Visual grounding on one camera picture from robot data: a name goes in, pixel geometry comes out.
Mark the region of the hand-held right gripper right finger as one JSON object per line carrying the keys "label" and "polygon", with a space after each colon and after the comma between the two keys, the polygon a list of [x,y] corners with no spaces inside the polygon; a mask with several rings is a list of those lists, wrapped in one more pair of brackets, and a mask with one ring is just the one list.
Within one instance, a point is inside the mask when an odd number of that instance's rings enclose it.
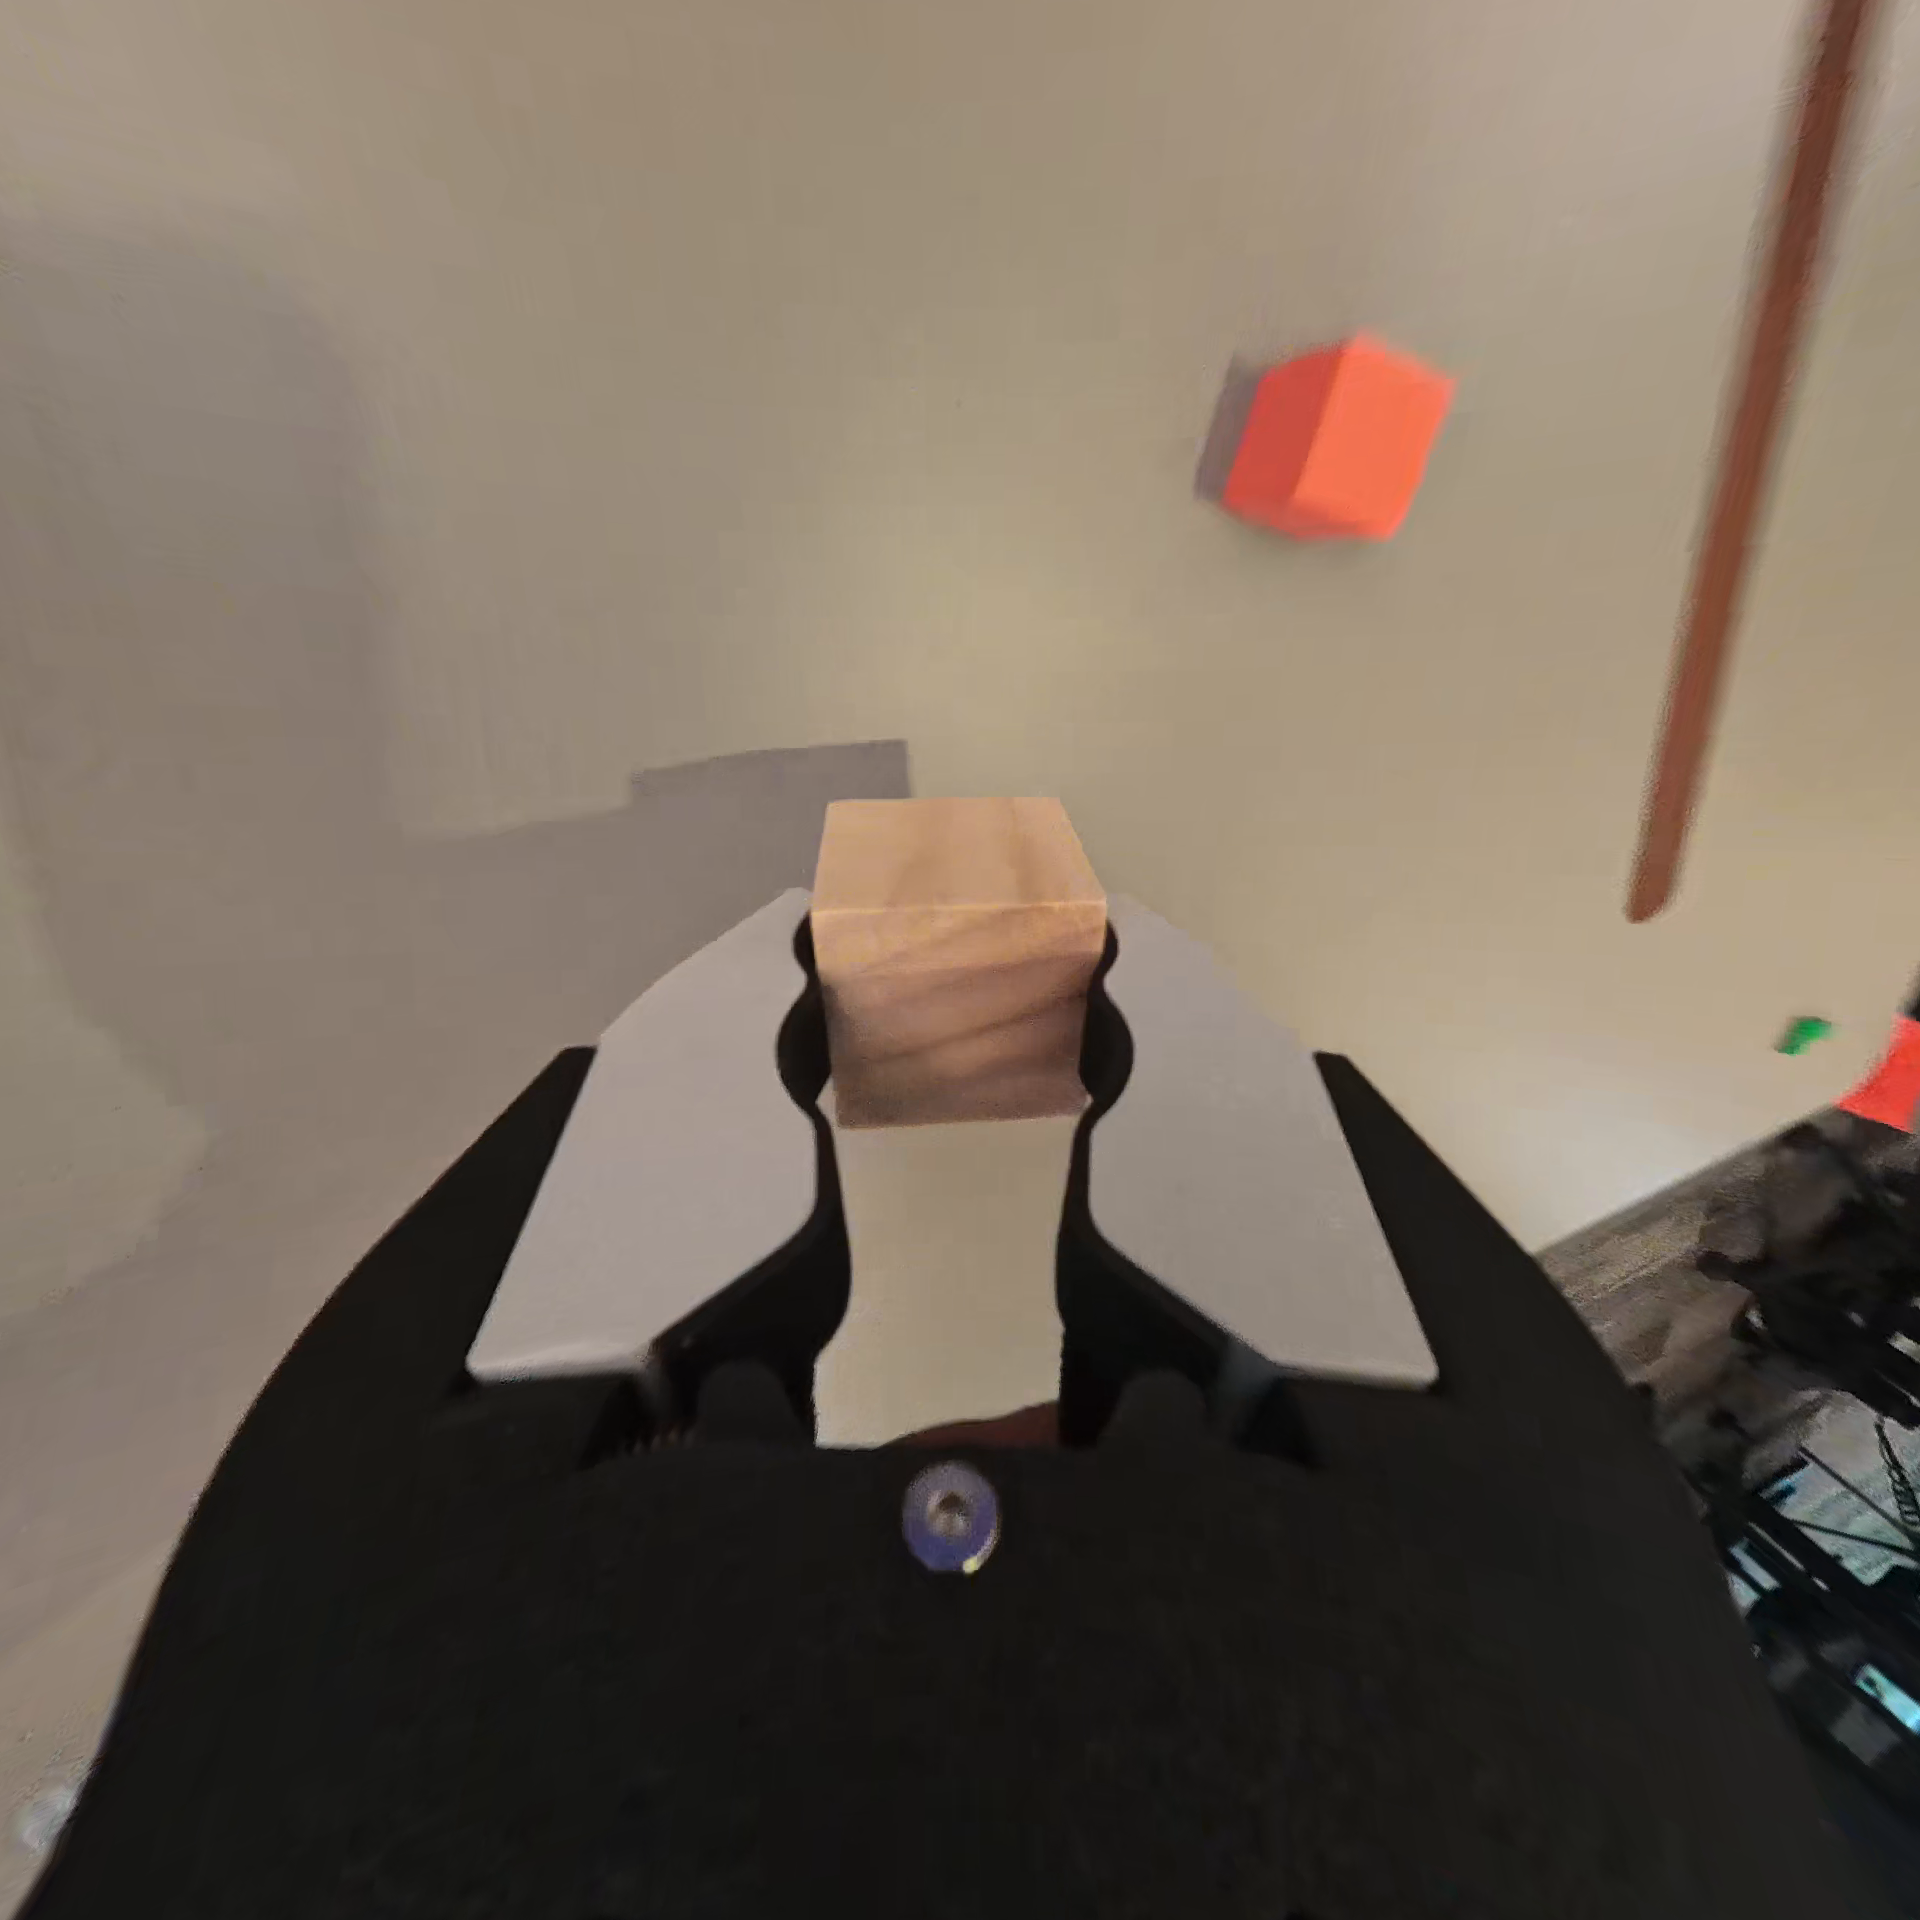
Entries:
{"label": "hand-held right gripper right finger", "polygon": [[1057,1231],[1065,1357],[1101,1383],[1232,1357],[1421,1393],[1438,1360],[1312,1050],[1192,935],[1116,897]]}

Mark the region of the medium wooden cube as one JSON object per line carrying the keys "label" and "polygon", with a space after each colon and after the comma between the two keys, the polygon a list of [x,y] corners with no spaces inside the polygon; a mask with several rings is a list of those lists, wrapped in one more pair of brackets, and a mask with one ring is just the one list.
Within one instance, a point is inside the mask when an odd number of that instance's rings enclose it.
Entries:
{"label": "medium wooden cube", "polygon": [[808,929],[843,1133],[1080,1115],[1107,897],[1060,799],[827,804]]}

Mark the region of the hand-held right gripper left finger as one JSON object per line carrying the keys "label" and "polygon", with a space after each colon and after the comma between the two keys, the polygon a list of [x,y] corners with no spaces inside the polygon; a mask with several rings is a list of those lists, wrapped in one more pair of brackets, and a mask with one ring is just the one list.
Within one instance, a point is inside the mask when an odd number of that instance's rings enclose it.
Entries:
{"label": "hand-held right gripper left finger", "polygon": [[811,1400],[851,1253],[808,909],[778,894],[601,1033],[471,1380],[657,1374],[690,1400],[713,1369],[753,1363]]}

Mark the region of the orange striped traffic cone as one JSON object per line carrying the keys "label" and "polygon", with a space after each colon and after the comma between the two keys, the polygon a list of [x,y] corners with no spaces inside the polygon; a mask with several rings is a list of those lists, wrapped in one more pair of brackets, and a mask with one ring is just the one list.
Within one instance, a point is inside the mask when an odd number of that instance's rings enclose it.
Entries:
{"label": "orange striped traffic cone", "polygon": [[1899,1015],[1878,1062],[1835,1098],[1835,1113],[1898,1134],[1915,1133],[1918,1017]]}

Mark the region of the red wooden cube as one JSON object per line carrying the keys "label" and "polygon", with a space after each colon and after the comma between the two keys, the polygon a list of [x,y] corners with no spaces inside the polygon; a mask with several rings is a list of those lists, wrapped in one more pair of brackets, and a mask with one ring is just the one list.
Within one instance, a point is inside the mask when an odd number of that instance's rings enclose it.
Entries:
{"label": "red wooden cube", "polygon": [[1384,544],[1412,513],[1455,391],[1368,333],[1275,363],[1252,383],[1217,504],[1294,542]]}

